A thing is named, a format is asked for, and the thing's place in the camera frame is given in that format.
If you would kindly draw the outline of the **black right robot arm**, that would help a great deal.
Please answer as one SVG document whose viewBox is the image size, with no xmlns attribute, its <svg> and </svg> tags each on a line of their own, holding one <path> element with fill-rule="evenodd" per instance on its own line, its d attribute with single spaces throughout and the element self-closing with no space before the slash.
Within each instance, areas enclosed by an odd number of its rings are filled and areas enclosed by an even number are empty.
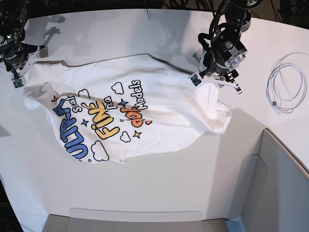
<svg viewBox="0 0 309 232">
<path fill-rule="evenodd" d="M 18 55 L 25 38 L 28 0 L 2 0 L 0 2 L 0 61 L 7 71 L 14 71 L 21 60 Z"/>
</svg>

